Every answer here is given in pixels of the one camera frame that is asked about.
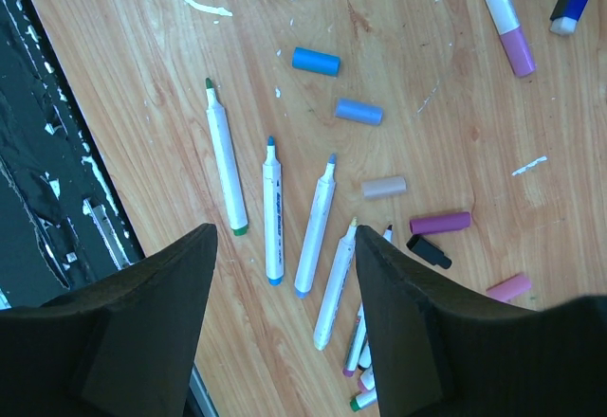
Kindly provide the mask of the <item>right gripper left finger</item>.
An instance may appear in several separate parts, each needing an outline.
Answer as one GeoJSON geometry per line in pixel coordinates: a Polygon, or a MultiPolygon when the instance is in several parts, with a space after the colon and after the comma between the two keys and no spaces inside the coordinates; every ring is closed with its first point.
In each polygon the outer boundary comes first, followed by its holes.
{"type": "Polygon", "coordinates": [[[5,416],[179,416],[217,255],[201,225],[39,307],[1,314],[5,416]]]}

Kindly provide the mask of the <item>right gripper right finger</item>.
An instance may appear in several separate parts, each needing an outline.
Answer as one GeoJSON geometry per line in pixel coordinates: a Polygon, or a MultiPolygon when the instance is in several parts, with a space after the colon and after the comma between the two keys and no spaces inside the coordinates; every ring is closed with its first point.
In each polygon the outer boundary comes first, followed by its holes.
{"type": "Polygon", "coordinates": [[[356,266],[383,416],[602,416],[606,299],[540,312],[406,256],[371,227],[356,266]]]}

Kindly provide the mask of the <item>black cap marker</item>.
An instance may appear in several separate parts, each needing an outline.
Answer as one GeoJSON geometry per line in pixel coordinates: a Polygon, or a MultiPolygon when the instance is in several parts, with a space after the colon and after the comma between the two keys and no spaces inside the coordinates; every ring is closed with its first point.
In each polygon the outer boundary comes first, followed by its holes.
{"type": "MultiPolygon", "coordinates": [[[[388,227],[386,228],[386,230],[383,234],[383,238],[386,241],[388,241],[389,243],[392,241],[392,239],[393,239],[393,226],[392,225],[388,225],[388,227]]],[[[372,364],[372,360],[371,360],[368,335],[364,334],[363,346],[362,346],[362,349],[359,354],[358,368],[361,371],[365,371],[371,367],[371,364],[372,364]]]]}

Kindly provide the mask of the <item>pink cap marker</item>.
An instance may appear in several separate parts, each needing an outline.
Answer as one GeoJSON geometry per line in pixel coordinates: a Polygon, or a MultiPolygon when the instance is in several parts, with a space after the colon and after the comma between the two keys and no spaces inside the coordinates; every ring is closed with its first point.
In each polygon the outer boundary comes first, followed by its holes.
{"type": "Polygon", "coordinates": [[[366,369],[359,377],[358,380],[359,390],[361,392],[368,392],[375,388],[375,377],[373,368],[366,369]]]}

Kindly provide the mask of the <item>purple cap marker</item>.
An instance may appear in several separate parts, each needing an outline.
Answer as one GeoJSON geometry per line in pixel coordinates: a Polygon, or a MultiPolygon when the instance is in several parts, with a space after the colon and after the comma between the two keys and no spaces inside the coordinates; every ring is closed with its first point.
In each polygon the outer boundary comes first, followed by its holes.
{"type": "Polygon", "coordinates": [[[364,317],[363,304],[359,306],[355,326],[350,339],[349,347],[345,356],[342,373],[346,377],[351,377],[359,364],[360,353],[363,349],[366,337],[366,323],[364,317]]]}

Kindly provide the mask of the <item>green cap marker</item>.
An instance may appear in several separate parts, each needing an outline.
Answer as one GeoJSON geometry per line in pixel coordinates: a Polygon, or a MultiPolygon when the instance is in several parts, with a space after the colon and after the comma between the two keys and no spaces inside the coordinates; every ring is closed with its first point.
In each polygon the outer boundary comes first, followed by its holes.
{"type": "Polygon", "coordinates": [[[235,236],[248,232],[248,216],[224,106],[220,103],[213,82],[205,79],[208,101],[207,119],[212,146],[230,229],[235,236]]]}
{"type": "Polygon", "coordinates": [[[360,392],[350,400],[350,408],[353,412],[358,412],[368,408],[377,401],[377,390],[371,389],[360,392]]]}

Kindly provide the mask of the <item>pink pen cap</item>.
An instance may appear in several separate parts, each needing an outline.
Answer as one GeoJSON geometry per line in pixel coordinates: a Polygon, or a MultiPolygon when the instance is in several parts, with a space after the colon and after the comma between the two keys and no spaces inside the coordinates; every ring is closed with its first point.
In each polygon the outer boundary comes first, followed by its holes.
{"type": "Polygon", "coordinates": [[[531,280],[525,274],[520,273],[489,287],[486,293],[497,301],[509,302],[530,290],[531,287],[531,280]]]}

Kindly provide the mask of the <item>black pen cap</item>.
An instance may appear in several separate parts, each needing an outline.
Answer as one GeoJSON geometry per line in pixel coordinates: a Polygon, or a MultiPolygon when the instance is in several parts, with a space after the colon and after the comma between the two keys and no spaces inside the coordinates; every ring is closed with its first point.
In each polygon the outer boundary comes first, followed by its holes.
{"type": "Polygon", "coordinates": [[[443,269],[449,269],[452,265],[452,260],[438,246],[421,235],[413,235],[407,242],[407,247],[430,265],[437,265],[443,269]]]}

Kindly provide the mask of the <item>purple pen cap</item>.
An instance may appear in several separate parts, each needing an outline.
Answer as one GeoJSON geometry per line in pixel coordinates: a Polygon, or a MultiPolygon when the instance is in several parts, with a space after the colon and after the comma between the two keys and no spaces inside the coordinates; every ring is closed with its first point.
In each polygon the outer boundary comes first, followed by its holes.
{"type": "Polygon", "coordinates": [[[467,211],[414,218],[409,227],[413,235],[439,234],[470,227],[471,213],[467,211]]]}

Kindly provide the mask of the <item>small salmon pen cap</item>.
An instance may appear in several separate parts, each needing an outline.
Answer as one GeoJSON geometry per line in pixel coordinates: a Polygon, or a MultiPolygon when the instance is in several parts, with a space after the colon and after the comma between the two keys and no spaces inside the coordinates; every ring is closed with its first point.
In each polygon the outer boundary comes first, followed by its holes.
{"type": "Polygon", "coordinates": [[[378,199],[399,195],[407,191],[407,182],[403,176],[391,176],[361,183],[362,194],[366,199],[378,199]]]}

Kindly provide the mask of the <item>lavender pen cap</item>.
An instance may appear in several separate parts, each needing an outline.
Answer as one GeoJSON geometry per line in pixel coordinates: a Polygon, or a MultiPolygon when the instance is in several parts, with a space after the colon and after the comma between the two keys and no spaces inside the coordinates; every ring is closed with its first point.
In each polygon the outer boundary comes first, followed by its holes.
{"type": "Polygon", "coordinates": [[[336,105],[335,117],[378,126],[383,118],[383,109],[356,100],[340,99],[336,105]]]}

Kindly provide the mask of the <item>bright blue pen cap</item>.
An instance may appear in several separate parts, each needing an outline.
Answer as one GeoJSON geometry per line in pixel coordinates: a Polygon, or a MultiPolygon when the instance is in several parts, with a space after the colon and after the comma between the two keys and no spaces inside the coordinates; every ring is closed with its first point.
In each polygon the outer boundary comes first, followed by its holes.
{"type": "Polygon", "coordinates": [[[301,47],[295,48],[291,64],[296,69],[332,77],[336,77],[340,70],[340,58],[338,56],[301,47]]]}

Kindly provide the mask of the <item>magenta cap marker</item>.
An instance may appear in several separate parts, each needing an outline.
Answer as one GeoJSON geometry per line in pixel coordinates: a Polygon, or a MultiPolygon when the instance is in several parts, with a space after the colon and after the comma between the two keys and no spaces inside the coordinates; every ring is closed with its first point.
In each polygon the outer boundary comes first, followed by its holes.
{"type": "Polygon", "coordinates": [[[485,0],[514,75],[523,78],[536,70],[527,39],[511,0],[485,0]]]}

